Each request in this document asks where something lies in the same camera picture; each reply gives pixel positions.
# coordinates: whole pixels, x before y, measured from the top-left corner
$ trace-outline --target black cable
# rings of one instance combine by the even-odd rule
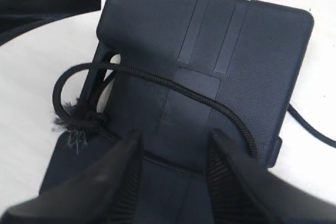
[[[260,154],[256,146],[256,142],[251,135],[249,129],[246,127],[244,122],[228,107],[225,105],[217,102],[216,100],[213,100],[211,98],[208,98],[204,95],[201,95],[199,93],[196,93],[192,91],[191,89],[188,89],[174,81],[156,76],[154,74],[150,74],[147,72],[144,72],[140,69],[128,67],[128,66],[122,66],[118,64],[113,63],[100,63],[100,62],[92,62],[92,63],[83,63],[76,66],[71,67],[67,71],[65,71],[60,78],[57,80],[53,95],[52,95],[52,103],[54,105],[54,109],[56,114],[64,120],[69,125],[74,125],[77,127],[84,127],[89,129],[99,128],[101,129],[102,126],[102,120],[103,116],[100,113],[95,112],[95,116],[93,116],[93,119],[86,119],[86,118],[74,118],[72,115],[68,114],[62,104],[61,104],[61,92],[63,89],[63,86],[65,85],[66,81],[75,73],[81,72],[83,70],[98,70],[98,69],[104,69],[104,70],[113,70],[116,72],[122,72],[129,74],[131,76],[150,81],[159,85],[162,85],[164,87],[170,88],[176,92],[181,93],[182,95],[189,97],[197,102],[200,102],[202,104],[208,105],[211,108],[219,111],[220,113],[227,116],[237,127],[237,129],[240,131],[241,135],[245,139],[249,153],[252,158],[259,161],[260,160]]]
[[[336,141],[328,138],[327,136],[323,135],[321,132],[317,131],[313,126],[311,126],[300,114],[299,112],[294,109],[294,107],[290,104],[288,106],[289,114],[299,123],[303,128],[306,129],[310,134],[316,137],[318,140],[328,144],[331,147],[336,148]]]

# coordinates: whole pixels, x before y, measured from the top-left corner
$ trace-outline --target black cord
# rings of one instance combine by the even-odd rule
[[[312,134],[314,137],[324,142],[325,144],[328,144],[329,146],[336,148],[335,140],[328,138],[327,136],[323,135],[321,132],[317,131],[299,114],[299,112],[296,111],[296,109],[294,109],[294,107],[291,104],[288,106],[288,112],[310,134]]]
[[[150,81],[159,85],[162,85],[164,87],[170,88],[176,92],[181,93],[182,95],[185,95],[186,97],[189,97],[197,102],[200,102],[202,104],[208,105],[211,108],[219,111],[220,113],[224,114],[227,116],[237,127],[237,129],[240,131],[241,135],[245,139],[248,150],[250,153],[250,156],[254,158],[255,160],[259,161],[260,160],[260,154],[256,146],[256,142],[251,135],[249,129],[246,127],[244,122],[232,111],[230,110],[227,106],[217,102],[216,100],[213,100],[211,98],[208,98],[204,95],[201,95],[199,93],[196,93],[192,91],[191,89],[188,89],[174,81],[156,76],[154,74],[150,74],[147,72],[144,72],[140,69],[133,68],[133,67],[128,67],[128,66],[122,66],[118,64],[113,64],[113,63],[100,63],[100,62],[92,62],[92,63],[83,63],[79,64],[76,66],[71,67],[68,69],[66,72],[64,72],[60,78],[57,80],[53,95],[52,95],[52,103],[54,105],[54,109],[56,114],[64,120],[67,124],[69,125],[74,125],[77,127],[83,127],[83,128],[89,128],[89,129],[100,129],[100,131],[107,137],[110,137],[111,139],[114,138],[114,134],[111,134],[110,132],[104,130],[102,128],[102,125],[104,123],[104,120],[102,120],[103,115],[98,112],[91,112],[91,117],[85,118],[85,117],[73,117],[73,115],[68,114],[65,109],[63,108],[61,104],[61,92],[63,89],[63,86],[65,85],[66,81],[75,73],[83,71],[83,70],[98,70],[98,69],[103,69],[103,70],[113,70],[116,72],[122,72],[129,74],[131,76]]]

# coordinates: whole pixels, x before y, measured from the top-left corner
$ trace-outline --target white surface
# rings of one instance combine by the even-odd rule
[[[336,138],[336,0],[261,0],[310,10],[315,27],[292,104],[317,129]],[[68,67],[92,59],[100,12],[64,19],[0,47],[0,213],[37,195],[56,143],[51,92]],[[74,100],[85,73],[69,81],[64,100]],[[277,176],[336,204],[336,149],[306,133],[290,116]]]

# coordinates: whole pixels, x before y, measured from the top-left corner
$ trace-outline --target white table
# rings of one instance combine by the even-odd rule
[[[336,0],[261,0],[311,11],[315,27],[291,103],[317,129],[336,138]],[[51,129],[51,92],[68,67],[92,59],[100,12],[64,19],[0,47],[0,213],[34,197],[58,133]],[[63,94],[73,101],[85,73]],[[273,173],[336,204],[336,149],[305,132],[289,115]]]

